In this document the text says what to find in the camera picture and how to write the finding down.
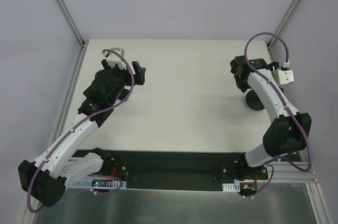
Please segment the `right aluminium frame post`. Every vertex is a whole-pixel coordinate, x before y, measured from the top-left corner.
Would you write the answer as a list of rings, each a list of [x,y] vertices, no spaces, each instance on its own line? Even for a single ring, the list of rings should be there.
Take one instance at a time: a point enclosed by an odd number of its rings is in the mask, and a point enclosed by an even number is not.
[[[281,20],[279,21],[275,31],[274,35],[281,36],[283,31],[285,30],[287,24],[291,20],[292,16],[295,14],[298,6],[300,5],[302,0],[291,0],[286,12],[283,14]]]

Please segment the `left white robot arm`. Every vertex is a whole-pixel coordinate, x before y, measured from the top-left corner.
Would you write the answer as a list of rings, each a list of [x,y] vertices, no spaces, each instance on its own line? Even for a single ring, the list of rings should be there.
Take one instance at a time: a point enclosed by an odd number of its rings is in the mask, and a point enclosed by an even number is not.
[[[84,102],[67,129],[34,161],[24,160],[18,167],[21,187],[27,193],[26,204],[31,213],[31,199],[35,198],[43,207],[54,206],[66,189],[88,175],[107,176],[113,180],[116,174],[113,157],[106,151],[95,148],[85,157],[68,163],[81,144],[98,130],[115,107],[130,96],[135,85],[145,83],[146,69],[137,61],[120,68],[117,63],[102,60],[91,85],[83,92]]]

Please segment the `left aluminium frame post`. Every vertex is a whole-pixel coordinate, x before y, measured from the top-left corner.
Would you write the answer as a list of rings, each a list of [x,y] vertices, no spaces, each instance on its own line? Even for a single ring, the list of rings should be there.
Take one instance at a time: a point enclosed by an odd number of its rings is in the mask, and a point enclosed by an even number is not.
[[[65,22],[67,23],[68,27],[70,28],[73,36],[75,37],[76,41],[83,48],[86,44],[85,39],[82,37],[66,3],[64,0],[55,0],[61,14],[63,15]]]

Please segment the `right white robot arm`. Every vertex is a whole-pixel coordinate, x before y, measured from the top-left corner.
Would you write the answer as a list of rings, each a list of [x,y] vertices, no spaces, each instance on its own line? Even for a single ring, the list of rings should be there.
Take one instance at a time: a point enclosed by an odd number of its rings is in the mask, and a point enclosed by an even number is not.
[[[238,174],[249,179],[258,166],[275,157],[283,157],[306,148],[312,119],[300,113],[284,95],[281,85],[294,81],[293,72],[268,64],[264,59],[247,60],[235,57],[230,62],[236,86],[246,93],[246,103],[253,110],[266,110],[270,126],[263,135],[262,143],[244,154],[245,161],[238,165]]]

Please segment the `black smartphone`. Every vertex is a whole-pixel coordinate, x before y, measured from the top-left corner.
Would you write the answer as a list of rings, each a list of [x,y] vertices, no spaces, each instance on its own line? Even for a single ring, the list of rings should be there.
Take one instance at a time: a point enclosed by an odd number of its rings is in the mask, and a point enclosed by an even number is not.
[[[119,97],[117,99],[120,100],[120,101],[127,101],[128,97],[129,97],[129,94],[130,94],[130,89],[124,88],[121,91],[121,93],[120,93],[120,95],[119,95]]]

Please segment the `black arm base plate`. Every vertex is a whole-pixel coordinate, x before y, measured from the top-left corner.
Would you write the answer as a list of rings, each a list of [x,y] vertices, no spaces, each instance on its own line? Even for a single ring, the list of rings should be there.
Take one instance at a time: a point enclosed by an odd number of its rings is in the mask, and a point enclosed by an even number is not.
[[[249,167],[243,153],[104,151],[98,172],[114,175],[129,189],[221,191],[236,180],[268,179],[263,165]]]

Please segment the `black round-base clamp stand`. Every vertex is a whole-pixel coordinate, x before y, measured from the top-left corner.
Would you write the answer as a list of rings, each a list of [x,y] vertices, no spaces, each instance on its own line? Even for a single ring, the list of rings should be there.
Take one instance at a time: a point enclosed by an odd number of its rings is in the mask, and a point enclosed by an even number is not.
[[[264,110],[265,107],[254,90],[250,90],[245,96],[247,106],[254,111]]]

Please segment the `aluminium frame post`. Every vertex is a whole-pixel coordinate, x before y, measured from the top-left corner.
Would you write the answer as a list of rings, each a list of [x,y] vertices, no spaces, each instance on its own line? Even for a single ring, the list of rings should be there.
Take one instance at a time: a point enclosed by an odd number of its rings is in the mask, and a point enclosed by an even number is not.
[[[291,0],[286,12],[283,14],[281,20],[279,21],[275,31],[274,35],[281,36],[283,31],[285,30],[287,24],[291,20],[292,16],[295,14],[298,6],[300,5],[302,0]]]
[[[86,44],[85,39],[82,37],[66,3],[64,0],[55,0],[61,14],[63,15],[65,22],[67,23],[68,27],[70,28],[73,36],[75,37],[76,41],[83,48]]]

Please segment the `aluminium front rail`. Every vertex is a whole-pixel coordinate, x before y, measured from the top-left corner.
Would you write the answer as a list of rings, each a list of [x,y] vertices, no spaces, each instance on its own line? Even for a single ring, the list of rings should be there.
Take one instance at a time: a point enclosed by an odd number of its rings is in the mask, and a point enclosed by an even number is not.
[[[275,183],[319,183],[315,171],[303,172],[287,162],[272,162],[274,175],[272,182]]]

